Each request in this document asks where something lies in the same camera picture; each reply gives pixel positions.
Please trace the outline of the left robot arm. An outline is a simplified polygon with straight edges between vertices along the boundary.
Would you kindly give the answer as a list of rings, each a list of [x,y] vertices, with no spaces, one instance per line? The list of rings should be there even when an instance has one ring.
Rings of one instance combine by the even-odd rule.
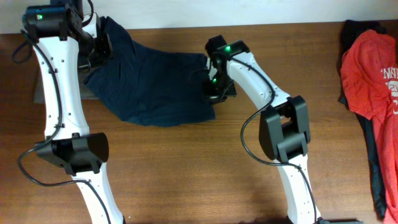
[[[79,70],[112,58],[109,35],[95,12],[84,15],[81,1],[29,6],[22,21],[40,65],[46,107],[45,139],[33,152],[77,184],[93,223],[125,223],[108,180],[108,139],[90,132],[78,78]]]

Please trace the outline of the red t-shirt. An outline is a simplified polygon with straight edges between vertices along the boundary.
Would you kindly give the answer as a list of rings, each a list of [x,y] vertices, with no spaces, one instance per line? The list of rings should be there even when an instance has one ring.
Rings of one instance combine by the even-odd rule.
[[[397,223],[396,41],[367,30],[343,54],[340,69],[349,110],[372,121],[386,191],[384,223]]]

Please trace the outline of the navy blue shorts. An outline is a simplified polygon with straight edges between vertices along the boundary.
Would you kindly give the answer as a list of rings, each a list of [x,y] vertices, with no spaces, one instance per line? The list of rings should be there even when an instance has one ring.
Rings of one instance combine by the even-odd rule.
[[[102,17],[101,25],[113,58],[83,83],[121,121],[171,127],[215,118],[202,88],[208,80],[205,54],[145,47],[110,17]]]

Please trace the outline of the black garment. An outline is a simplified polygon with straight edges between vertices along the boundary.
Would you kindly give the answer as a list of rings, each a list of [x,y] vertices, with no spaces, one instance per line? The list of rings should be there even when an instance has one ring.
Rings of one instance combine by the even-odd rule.
[[[340,34],[340,59],[338,68],[342,67],[343,54],[347,52],[355,40],[367,30],[373,30],[377,34],[387,34],[387,29],[377,21],[353,21],[347,20],[343,24]],[[363,131],[368,154],[368,164],[370,172],[371,194],[373,198],[374,209],[378,220],[385,218],[387,204],[385,198],[385,186],[382,178],[381,166],[377,154],[376,140],[373,133],[373,124],[371,120],[356,114],[359,125]]]

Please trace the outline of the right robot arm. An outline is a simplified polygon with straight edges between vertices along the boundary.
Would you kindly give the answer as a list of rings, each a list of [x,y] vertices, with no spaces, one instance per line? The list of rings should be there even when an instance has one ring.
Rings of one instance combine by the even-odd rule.
[[[206,97],[217,104],[236,96],[235,85],[244,90],[257,110],[242,125],[240,138],[244,139],[248,124],[259,118],[258,139],[267,159],[255,156],[245,142],[243,148],[254,160],[278,168],[291,223],[320,223],[308,177],[311,137],[305,100],[280,89],[242,40],[229,44],[217,35],[208,40],[205,50],[209,56],[209,79],[203,84]]]

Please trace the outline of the grey folded shorts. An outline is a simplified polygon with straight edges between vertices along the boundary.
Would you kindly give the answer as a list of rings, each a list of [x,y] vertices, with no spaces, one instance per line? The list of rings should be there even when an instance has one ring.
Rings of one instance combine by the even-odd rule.
[[[87,76],[88,76],[87,74],[79,74],[78,75],[81,99],[82,100],[97,100],[98,98],[89,89],[87,89],[87,87],[83,83],[84,79]],[[41,74],[37,75],[37,81],[35,84],[33,101],[36,104],[44,104],[45,103],[44,88],[43,88]]]

